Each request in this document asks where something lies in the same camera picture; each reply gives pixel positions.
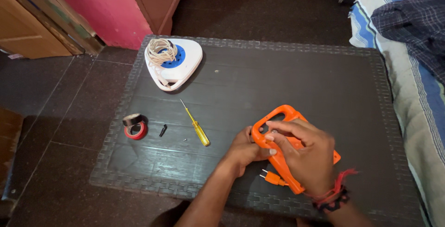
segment white extension cord reel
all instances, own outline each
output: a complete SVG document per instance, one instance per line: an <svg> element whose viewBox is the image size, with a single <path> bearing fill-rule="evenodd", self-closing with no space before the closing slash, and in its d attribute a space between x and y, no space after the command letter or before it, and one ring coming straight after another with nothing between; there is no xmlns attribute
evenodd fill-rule
<svg viewBox="0 0 445 227"><path fill-rule="evenodd" d="M196 70L201 59L203 49L199 43L187 39L154 38L145 48L148 71L156 85L167 92L183 85Z"/></svg>

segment table top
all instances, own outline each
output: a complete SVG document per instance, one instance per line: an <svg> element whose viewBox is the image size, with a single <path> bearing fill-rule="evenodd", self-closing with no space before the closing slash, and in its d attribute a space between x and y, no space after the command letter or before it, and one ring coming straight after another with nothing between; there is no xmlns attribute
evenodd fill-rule
<svg viewBox="0 0 445 227"><path fill-rule="evenodd" d="M336 171L359 171L347 186L363 212L388 226L424 225L378 51L184 37L201 44L203 59L181 88L167 93L156 87L144 60L154 37L159 36L146 36L137 54L92 184L194 198L235 134L287 104L335 137L342 156ZM199 141L179 98L210 146ZM139 141L123 132L121 120L132 113L149 120L148 134ZM164 124L168 129L159 137ZM228 205L322 217L305 196L264 181L262 169L275 171L268 161L249 165L235 181Z"/></svg>

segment orange plastic handle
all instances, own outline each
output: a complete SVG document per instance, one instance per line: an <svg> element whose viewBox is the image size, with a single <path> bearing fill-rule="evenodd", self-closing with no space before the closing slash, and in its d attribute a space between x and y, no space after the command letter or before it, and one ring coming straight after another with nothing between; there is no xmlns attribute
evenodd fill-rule
<svg viewBox="0 0 445 227"><path fill-rule="evenodd" d="M304 188L300 185L300 183L297 180L295 180L294 177L292 177L292 174L289 171L289 167L287 167L286 161L284 160L284 156L283 153L281 152L281 149L273 141L268 141L266 143L264 135L270 133L270 130L264 134L260 133L258 130L266 121L270 120L270 118L279 113L283 113L285 115L283 121L292 121L298 118L307 122L306 118L304 118L304 116L301 115L298 111L296 111L292 106L281 105L275 110L273 110L271 113L269 113L267 116L263 117L260 121L256 122L256 124L254 124L252 128L252 138L255 141L255 143L257 143L262 148L273 148L277 150L277 153L274 156L269 157L270 163L273 165L273 167L275 167L275 169L283 178L283 180L285 180L289 184L289 188L291 188L292 192L294 192L295 194L300 194L304 191ZM292 146L294 146L295 149L300 149L304 147L301 144L301 141L295 137L287 137L287 139L292 144ZM341 156L338 155L338 153L334 150L334 164L337 163L340 159Z"/></svg>

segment red insulation tape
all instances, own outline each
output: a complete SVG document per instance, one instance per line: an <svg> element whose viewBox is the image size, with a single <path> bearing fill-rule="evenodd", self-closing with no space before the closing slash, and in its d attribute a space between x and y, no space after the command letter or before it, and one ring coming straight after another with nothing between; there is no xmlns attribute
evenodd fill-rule
<svg viewBox="0 0 445 227"><path fill-rule="evenodd" d="M131 134L131 128L135 127L137 125L141 126L141 130L138 133L132 135ZM128 138L133 139L133 140L139 140L139 139L143 138L145 136L145 134L147 133L147 131L148 131L148 127L147 127L147 125L143 121L137 123L136 125L125 126L125 128L124 128L125 135Z"/></svg>

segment tape roll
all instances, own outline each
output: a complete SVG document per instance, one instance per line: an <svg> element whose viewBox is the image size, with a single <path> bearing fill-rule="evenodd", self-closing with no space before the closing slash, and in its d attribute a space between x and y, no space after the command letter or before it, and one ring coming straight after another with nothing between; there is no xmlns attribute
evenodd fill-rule
<svg viewBox="0 0 445 227"><path fill-rule="evenodd" d="M136 125L140 125L141 130L136 134L131 134L131 129L133 127L135 127ZM145 134L147 133L147 131L148 131L148 127L143 121L140 121L139 123L132 125L132 126L125 126L125 128L124 128L125 135L128 138L133 139L133 140L139 140L139 139L143 138L145 136Z"/></svg>
<svg viewBox="0 0 445 227"><path fill-rule="evenodd" d="M142 115L140 113L131 114L129 116L124 117L122 123L124 126L133 126L142 122Z"/></svg>

